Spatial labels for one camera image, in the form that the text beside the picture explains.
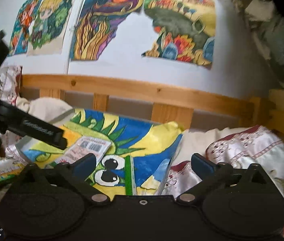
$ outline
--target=metal screw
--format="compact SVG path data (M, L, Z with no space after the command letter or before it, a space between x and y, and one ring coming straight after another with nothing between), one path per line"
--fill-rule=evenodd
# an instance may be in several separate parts
M92 200L95 202L104 202L107 200L107 196L104 194L95 194L94 196L92 196Z
M192 202L195 199L195 196L192 194L182 194L180 200L184 202Z
M141 200L139 203L140 203L141 205L146 205L146 204L147 204L147 201L146 201L146 200Z

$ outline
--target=wooden bed frame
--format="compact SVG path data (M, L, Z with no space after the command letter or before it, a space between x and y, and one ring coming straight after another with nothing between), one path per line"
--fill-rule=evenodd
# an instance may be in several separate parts
M165 84L76 75L22 75L21 88L40 90L40 97L64 100L65 92L93 93L92 109L107 111L109 96L153 103L152 121L176 121L185 129L194 110L239 118L240 127L264 125L284 133L284 112L266 99L239 100L218 94Z

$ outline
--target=barcode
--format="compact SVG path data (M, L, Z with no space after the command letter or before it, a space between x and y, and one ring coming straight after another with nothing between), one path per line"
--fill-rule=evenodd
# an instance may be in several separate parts
M83 141L83 142L80 144L80 147L86 148L87 145L88 145L88 141Z
M99 152L102 147L103 147L103 145L91 143L91 145L88 147L88 149Z

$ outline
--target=colorful drawing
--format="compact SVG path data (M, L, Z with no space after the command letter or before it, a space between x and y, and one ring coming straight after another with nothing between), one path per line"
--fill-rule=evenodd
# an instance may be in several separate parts
M28 55L61 53L72 1L42 0L32 27Z
M28 55L61 53L72 2L28 0L24 3L14 25L9 56L26 52Z
M74 34L70 58L97 60L115 37L118 25L143 0L85 0Z
M181 140L181 129L175 122L154 126L151 123L116 115L77 110L76 115L62 126L68 147L82 136L112 142L106 155L86 181L113 198L124 195L132 186L138 195L153 195L160 187L170 160ZM24 154L39 167L51 164L64 151L39 142ZM126 177L125 168L134 172Z
M26 53L29 27L33 22L41 0L27 0L20 8L9 43L9 56Z
M143 56L206 66L213 61L214 0L145 0L144 10L159 37Z

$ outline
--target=anime character drawing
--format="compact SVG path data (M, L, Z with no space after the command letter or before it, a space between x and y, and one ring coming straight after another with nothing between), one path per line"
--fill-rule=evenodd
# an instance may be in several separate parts
M9 56L26 53L29 27L35 18L41 0L27 0L19 10L9 44Z
M139 10L143 0L85 0L74 34L71 59L97 60L118 25Z
M215 40L214 0L145 0L144 9L159 37L143 56L210 66Z
M73 0L43 0L38 8L30 41L32 47L41 48L58 37L72 7Z

